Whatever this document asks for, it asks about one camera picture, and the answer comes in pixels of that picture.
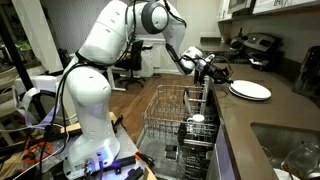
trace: office chair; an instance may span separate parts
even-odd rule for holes
[[[122,69],[126,69],[127,71],[130,71],[130,77],[126,77],[124,79],[120,79],[119,83],[122,84],[122,82],[126,82],[125,88],[128,89],[129,84],[132,83],[138,83],[141,85],[141,87],[144,87],[143,84],[139,80],[145,81],[145,78],[135,78],[133,76],[133,71],[139,71],[141,70],[141,51],[142,51],[142,45],[143,41],[136,41],[132,44],[131,48],[131,55],[130,58],[124,59],[120,61],[119,63],[115,64],[115,67],[119,67]]]

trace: wooden floor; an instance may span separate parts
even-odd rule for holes
[[[135,83],[129,85],[125,92],[112,91],[109,110],[117,117],[124,116],[123,124],[133,142],[137,141],[143,128],[142,113],[146,110],[159,85],[193,85],[193,76],[190,75],[160,74],[160,76],[160,78],[146,78],[143,88]],[[121,87],[118,80],[116,80],[116,87]]]

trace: stack of plates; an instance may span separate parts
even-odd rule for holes
[[[250,81],[236,80],[230,85],[229,90],[236,96],[255,101],[271,97],[271,92],[267,88]]]

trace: dishwasher rack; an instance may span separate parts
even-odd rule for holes
[[[205,87],[161,85],[143,113],[146,136],[170,145],[176,142],[177,156],[173,159],[178,171],[183,172],[182,179],[198,180],[206,175],[206,153],[213,149],[220,124],[207,95]],[[188,121],[194,114],[202,114],[203,123]]]

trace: wooden cabinet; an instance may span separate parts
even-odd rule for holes
[[[317,2],[320,3],[319,0],[256,0],[253,14],[311,6]]]
[[[232,13],[228,13],[230,0],[220,0],[218,21],[232,18]]]

